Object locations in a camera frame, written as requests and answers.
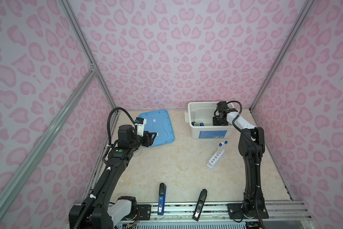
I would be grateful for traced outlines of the blue plastic bin lid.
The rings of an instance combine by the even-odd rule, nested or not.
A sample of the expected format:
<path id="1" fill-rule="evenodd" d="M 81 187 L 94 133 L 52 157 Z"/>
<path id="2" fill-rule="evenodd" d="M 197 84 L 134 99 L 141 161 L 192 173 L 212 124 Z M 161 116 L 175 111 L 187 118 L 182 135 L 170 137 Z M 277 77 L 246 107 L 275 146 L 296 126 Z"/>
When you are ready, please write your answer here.
<path id="1" fill-rule="evenodd" d="M 140 118 L 146 119 L 145 131 L 157 133 L 152 147 L 172 143 L 175 135 L 167 110 L 157 110 L 141 113 Z"/>

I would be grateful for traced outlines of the blue hexagonal cap needle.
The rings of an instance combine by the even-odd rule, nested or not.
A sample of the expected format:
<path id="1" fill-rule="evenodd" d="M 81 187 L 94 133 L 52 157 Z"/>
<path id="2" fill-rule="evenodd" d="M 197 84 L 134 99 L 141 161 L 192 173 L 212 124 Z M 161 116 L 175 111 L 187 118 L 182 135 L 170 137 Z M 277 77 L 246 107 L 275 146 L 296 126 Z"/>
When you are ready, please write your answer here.
<path id="1" fill-rule="evenodd" d="M 191 124 L 192 126 L 195 126 L 195 111 L 191 112 Z"/>

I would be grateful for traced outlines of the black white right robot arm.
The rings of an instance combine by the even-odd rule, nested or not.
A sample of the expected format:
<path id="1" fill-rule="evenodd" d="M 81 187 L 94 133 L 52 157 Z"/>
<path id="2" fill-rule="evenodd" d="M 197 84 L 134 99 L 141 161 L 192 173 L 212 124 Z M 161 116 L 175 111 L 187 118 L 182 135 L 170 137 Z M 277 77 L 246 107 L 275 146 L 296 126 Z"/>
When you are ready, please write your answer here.
<path id="1" fill-rule="evenodd" d="M 243 157 L 246 186 L 242 201 L 242 215 L 247 219 L 268 218 L 265 198 L 261 187 L 261 161 L 266 150 L 264 130 L 246 121 L 239 101 L 221 101 L 213 114 L 213 125 L 232 125 L 239 133 L 238 151 Z"/>

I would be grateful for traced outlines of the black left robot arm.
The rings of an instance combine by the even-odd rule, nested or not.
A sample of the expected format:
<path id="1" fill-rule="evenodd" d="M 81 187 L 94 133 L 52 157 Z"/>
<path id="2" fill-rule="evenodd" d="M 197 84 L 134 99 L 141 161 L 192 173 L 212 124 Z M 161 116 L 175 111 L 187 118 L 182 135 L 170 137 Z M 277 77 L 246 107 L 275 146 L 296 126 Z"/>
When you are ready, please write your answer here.
<path id="1" fill-rule="evenodd" d="M 110 205 L 115 187 L 126 170 L 134 152 L 152 146 L 157 133 L 144 131 L 142 135 L 132 125 L 122 125 L 118 140 L 113 144 L 106 168 L 94 189 L 81 205 L 75 205 L 69 212 L 69 226 L 72 229 L 113 229 L 122 219 L 138 217 L 135 197 L 122 196 Z"/>

